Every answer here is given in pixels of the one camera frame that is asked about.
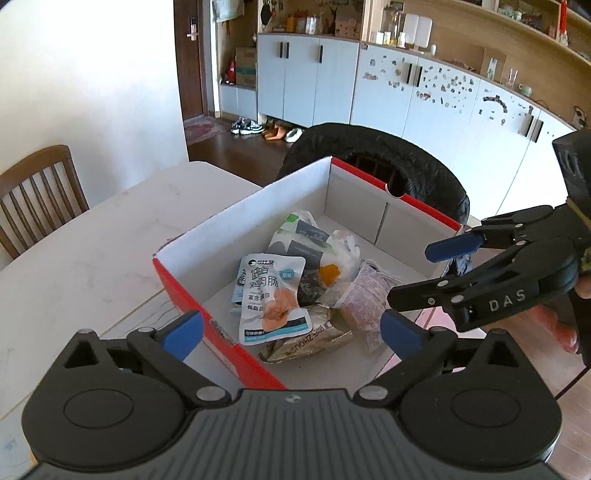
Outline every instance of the finger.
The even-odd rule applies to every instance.
[[[574,286],[574,290],[582,299],[591,299],[591,275],[583,275]]]
[[[530,308],[527,313],[528,317],[534,319],[552,334],[563,350],[570,353],[577,352],[577,330],[571,325],[560,323],[554,310],[545,305],[536,305]]]

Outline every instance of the white slipper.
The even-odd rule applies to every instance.
[[[301,137],[302,133],[304,133],[304,131],[301,128],[294,128],[293,130],[287,132],[287,135],[285,136],[285,141],[287,143],[293,143]]]

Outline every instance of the red rug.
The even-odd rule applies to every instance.
[[[230,130],[232,122],[222,118],[200,115],[183,122],[187,145],[207,140]]]

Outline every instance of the red and white box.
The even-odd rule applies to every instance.
[[[262,345],[237,343],[240,315],[230,312],[238,265],[244,255],[264,252],[287,215],[309,210],[319,228],[355,234],[363,259],[408,282],[437,278],[446,262],[425,259],[425,247],[457,233],[460,225],[407,195],[392,197],[384,182],[334,158],[324,158],[232,205],[163,246],[154,267],[173,303],[200,310],[203,343],[223,362],[188,362],[226,387],[230,370],[246,388],[346,388],[356,391],[375,378],[392,358],[386,345],[368,353],[362,338],[332,352],[266,365]],[[416,321],[420,311],[407,312]]]

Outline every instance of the brown wooden door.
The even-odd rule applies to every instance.
[[[177,51],[178,91],[183,120],[204,113],[207,105],[203,65],[202,12],[198,0],[174,0],[174,43]],[[191,24],[197,35],[192,38]]]

